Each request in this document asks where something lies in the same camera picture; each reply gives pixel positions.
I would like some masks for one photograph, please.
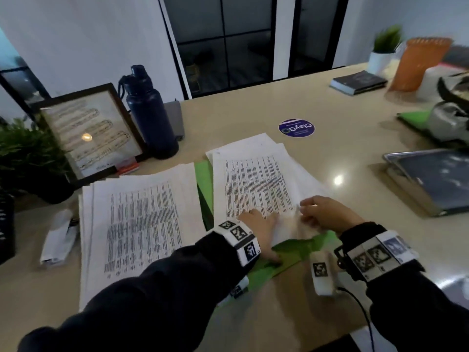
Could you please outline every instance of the potted plant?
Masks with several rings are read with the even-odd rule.
[[[375,37],[373,51],[370,54],[367,72],[380,76],[389,65],[396,52],[396,48],[402,42],[402,27],[390,26],[378,33]]]
[[[9,193],[25,190],[50,204],[74,191],[65,173],[69,164],[53,134],[21,119],[0,127],[0,186]]]

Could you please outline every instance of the round sticker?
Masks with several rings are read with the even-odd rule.
[[[278,129],[281,133],[290,137],[307,137],[314,133],[314,125],[302,119],[285,120],[278,125]]]

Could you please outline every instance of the water bottle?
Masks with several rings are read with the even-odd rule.
[[[119,81],[119,96],[126,101],[142,133],[149,152],[157,159],[171,158],[179,150],[160,93],[143,65],[133,65],[132,74]]]

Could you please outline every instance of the cable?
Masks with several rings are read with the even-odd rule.
[[[370,339],[372,341],[372,351],[375,352],[375,342],[373,341],[373,331],[372,331],[372,325],[370,324],[370,320],[368,319],[368,315],[366,314],[366,311],[365,311],[365,308],[363,307],[363,305],[361,304],[361,302],[358,301],[358,299],[356,298],[355,295],[353,295],[350,291],[348,291],[347,289],[345,288],[342,288],[342,287],[337,287],[337,290],[341,290],[341,291],[344,291],[346,293],[348,293],[353,299],[355,299],[355,301],[358,303],[358,305],[360,305],[360,308],[363,312],[363,315],[365,316],[365,320],[366,320],[366,323],[368,324],[368,329],[370,330]]]

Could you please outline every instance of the person's left hand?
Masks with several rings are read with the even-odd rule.
[[[263,218],[262,214],[252,209],[250,212],[244,212],[238,216],[238,220],[243,221],[252,230],[256,236],[261,248],[261,257],[275,264],[282,264],[282,260],[276,252],[272,250],[273,228],[278,220],[278,213],[273,212],[267,218]]]

